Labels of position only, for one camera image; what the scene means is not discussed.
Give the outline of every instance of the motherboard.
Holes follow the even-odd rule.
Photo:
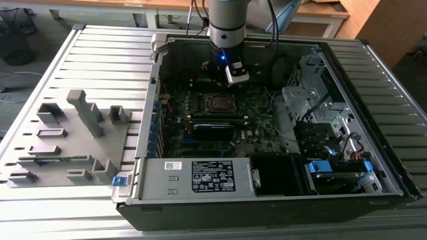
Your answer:
[[[207,78],[162,82],[164,158],[235,158],[280,152],[272,97],[258,83],[218,86]]]

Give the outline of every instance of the barcode sticker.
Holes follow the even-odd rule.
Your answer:
[[[164,170],[182,170],[183,162],[182,161],[167,161],[164,162]]]
[[[126,3],[124,6],[126,7],[139,7],[139,8],[142,8],[143,4]]]

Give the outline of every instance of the metal workbench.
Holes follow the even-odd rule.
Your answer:
[[[87,100],[99,108],[122,105],[132,110],[120,170],[132,169],[152,63],[150,43],[156,32],[183,33],[180,30],[91,25],[71,31],[0,145],[2,239],[218,239],[427,227],[427,200],[423,198],[411,205],[377,211],[343,223],[139,232],[116,211],[110,185],[10,188],[10,172],[20,166],[16,165],[18,158],[6,154],[6,149],[16,148],[31,137],[38,127],[35,112],[40,103],[68,105],[70,89],[83,89]],[[282,38],[330,44],[414,182],[426,191],[427,117],[371,46],[358,40]]]

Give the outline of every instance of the table leg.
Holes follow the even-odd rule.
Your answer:
[[[150,29],[159,28],[159,16],[158,11],[155,9],[146,9],[146,16],[147,16],[147,24]]]
[[[331,23],[327,25],[326,31],[323,33],[323,38],[335,38],[335,35],[340,29],[344,19],[334,18]]]
[[[62,18],[60,10],[50,9],[48,11],[51,12],[51,15],[52,15],[54,19],[60,19]]]

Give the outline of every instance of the wooden desk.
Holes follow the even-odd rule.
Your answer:
[[[204,16],[206,13],[202,7],[203,0],[196,1],[200,14]],[[156,15],[162,14],[186,16],[190,10],[190,2],[190,0],[147,0],[147,3],[144,4],[147,19],[155,18]],[[343,21],[348,17],[348,12],[336,11],[330,3],[307,2],[299,7],[296,16],[292,19],[292,24],[286,34],[298,35],[304,32],[304,29],[311,31],[316,26],[303,25],[315,24],[324,26],[324,28],[319,26],[322,29],[319,37],[334,38]],[[148,24],[148,27],[158,28],[158,25]]]
[[[198,0],[204,16],[202,2]],[[0,7],[146,14],[148,27],[159,28],[159,15],[187,16],[190,3],[190,0],[0,0]],[[307,2],[300,6],[286,33],[298,35],[302,31],[315,32],[318,30],[312,27],[304,30],[303,25],[323,25],[319,37],[334,38],[348,17],[350,14],[336,11],[330,3]]]

